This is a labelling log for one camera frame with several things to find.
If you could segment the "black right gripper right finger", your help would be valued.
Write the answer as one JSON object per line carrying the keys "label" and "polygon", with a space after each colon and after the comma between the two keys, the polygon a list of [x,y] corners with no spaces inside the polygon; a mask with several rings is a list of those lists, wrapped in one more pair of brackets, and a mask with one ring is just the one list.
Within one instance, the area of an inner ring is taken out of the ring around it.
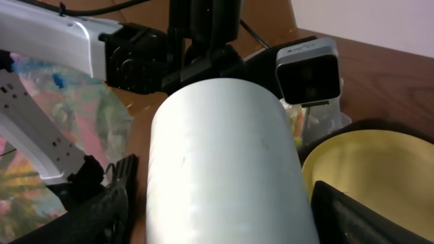
{"label": "black right gripper right finger", "polygon": [[314,185],[311,209],[321,243],[430,243],[323,181]]}

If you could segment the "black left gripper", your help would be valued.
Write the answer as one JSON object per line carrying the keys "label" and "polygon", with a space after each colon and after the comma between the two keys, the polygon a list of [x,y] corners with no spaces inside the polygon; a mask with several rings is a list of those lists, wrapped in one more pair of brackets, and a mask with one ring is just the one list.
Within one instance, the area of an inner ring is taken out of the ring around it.
{"label": "black left gripper", "polygon": [[275,50],[245,62],[229,44],[244,25],[241,8],[241,0],[170,1],[166,33],[128,23],[99,35],[106,84],[138,94],[172,94],[205,79],[237,78],[281,96],[272,70]]}

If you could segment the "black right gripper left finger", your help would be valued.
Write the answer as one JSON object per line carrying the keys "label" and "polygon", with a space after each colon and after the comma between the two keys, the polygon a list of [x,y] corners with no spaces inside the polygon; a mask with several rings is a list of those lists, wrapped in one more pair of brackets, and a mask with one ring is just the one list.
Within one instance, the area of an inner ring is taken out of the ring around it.
{"label": "black right gripper left finger", "polygon": [[134,221],[138,157],[131,154],[103,169],[91,155],[66,183],[49,185],[67,212],[14,240],[21,244],[128,243]]}

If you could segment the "yellow plate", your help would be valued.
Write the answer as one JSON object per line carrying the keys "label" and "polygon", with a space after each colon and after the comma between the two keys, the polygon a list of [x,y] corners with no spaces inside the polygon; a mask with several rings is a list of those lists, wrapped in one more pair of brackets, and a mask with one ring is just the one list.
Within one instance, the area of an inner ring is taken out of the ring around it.
{"label": "yellow plate", "polygon": [[394,131],[334,136],[302,166],[308,193],[321,180],[386,219],[433,240],[433,144]]}

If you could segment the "white green cup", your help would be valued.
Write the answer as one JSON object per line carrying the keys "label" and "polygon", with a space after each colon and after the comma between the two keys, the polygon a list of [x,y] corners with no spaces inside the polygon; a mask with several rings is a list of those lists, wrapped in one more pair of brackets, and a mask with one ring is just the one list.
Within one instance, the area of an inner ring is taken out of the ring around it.
{"label": "white green cup", "polygon": [[151,126],[147,243],[318,243],[286,113],[266,88],[200,81]]}

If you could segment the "green snack wrapper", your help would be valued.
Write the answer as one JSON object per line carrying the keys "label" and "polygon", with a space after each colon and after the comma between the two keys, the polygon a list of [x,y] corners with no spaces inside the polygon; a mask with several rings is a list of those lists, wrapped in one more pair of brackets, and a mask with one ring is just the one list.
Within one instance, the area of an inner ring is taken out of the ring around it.
{"label": "green snack wrapper", "polygon": [[289,105],[286,112],[290,121],[295,144],[297,147],[301,147],[306,109],[301,107],[301,105]]}

